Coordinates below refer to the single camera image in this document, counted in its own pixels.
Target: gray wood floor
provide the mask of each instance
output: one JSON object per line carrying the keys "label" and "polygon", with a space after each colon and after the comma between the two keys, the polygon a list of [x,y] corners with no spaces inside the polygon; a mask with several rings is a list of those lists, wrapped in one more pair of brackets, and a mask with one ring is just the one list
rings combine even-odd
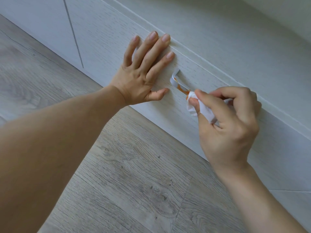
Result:
{"label": "gray wood floor", "polygon": [[[0,15],[0,124],[100,86]],[[210,165],[132,108],[105,126],[40,232],[245,232]]]}

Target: hand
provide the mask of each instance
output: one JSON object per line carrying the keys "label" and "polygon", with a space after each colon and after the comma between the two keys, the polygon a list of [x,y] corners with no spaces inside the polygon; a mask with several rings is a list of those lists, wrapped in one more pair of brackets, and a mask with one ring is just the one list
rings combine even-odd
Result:
{"label": "hand", "polygon": [[[243,171],[249,166],[247,156],[259,131],[256,116],[261,103],[256,93],[243,87],[222,87],[209,94],[196,90],[195,93],[219,121],[219,126],[210,124],[200,113],[198,100],[189,100],[198,114],[200,143],[206,158],[220,178]],[[236,113],[224,103],[226,98],[233,99]]]}
{"label": "hand", "polygon": [[138,43],[139,37],[135,36],[126,49],[123,64],[110,83],[111,86],[115,86],[123,95],[126,105],[134,105],[146,101],[159,101],[169,92],[168,88],[163,88],[156,92],[151,91],[151,89],[158,74],[175,56],[170,51],[153,66],[157,57],[168,47],[170,36],[165,34],[159,39],[156,31],[151,32],[138,48],[132,61],[132,55]]}

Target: skin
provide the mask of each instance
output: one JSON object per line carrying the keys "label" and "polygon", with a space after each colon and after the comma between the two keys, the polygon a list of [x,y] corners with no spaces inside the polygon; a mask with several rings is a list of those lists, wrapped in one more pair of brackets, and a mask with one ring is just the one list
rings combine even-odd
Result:
{"label": "skin", "polygon": [[[1,232],[37,232],[45,222],[70,178],[105,124],[123,107],[161,100],[169,89],[151,91],[157,75],[174,58],[170,43],[151,32],[134,54],[134,37],[124,61],[109,86],[38,110],[0,128]],[[210,107],[219,127],[200,114],[202,149],[220,180],[239,207],[251,232],[306,232],[282,207],[247,163],[258,133],[256,114],[261,104],[247,88],[225,87],[210,94],[196,90]],[[232,98],[236,113],[223,102]]]}

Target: person's right arm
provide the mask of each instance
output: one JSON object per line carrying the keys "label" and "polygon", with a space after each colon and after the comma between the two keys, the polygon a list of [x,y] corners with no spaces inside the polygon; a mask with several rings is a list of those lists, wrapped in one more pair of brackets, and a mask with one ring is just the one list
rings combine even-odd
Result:
{"label": "person's right arm", "polygon": [[[198,113],[201,147],[237,204],[250,232],[306,233],[247,162],[259,131],[256,116],[261,103],[256,94],[241,87],[223,87],[209,94],[196,90],[195,93],[219,121],[219,126],[210,124],[200,113],[198,100],[189,100]],[[236,112],[224,103],[225,98],[233,99]]]}

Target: forearm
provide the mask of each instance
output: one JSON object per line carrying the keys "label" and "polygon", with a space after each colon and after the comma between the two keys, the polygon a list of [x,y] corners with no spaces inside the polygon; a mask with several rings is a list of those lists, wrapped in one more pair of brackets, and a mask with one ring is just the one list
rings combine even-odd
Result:
{"label": "forearm", "polygon": [[237,175],[219,175],[254,233],[306,233],[307,231],[273,197],[248,166]]}
{"label": "forearm", "polygon": [[124,106],[115,87],[75,97],[0,129],[3,231],[34,232],[109,119]]}

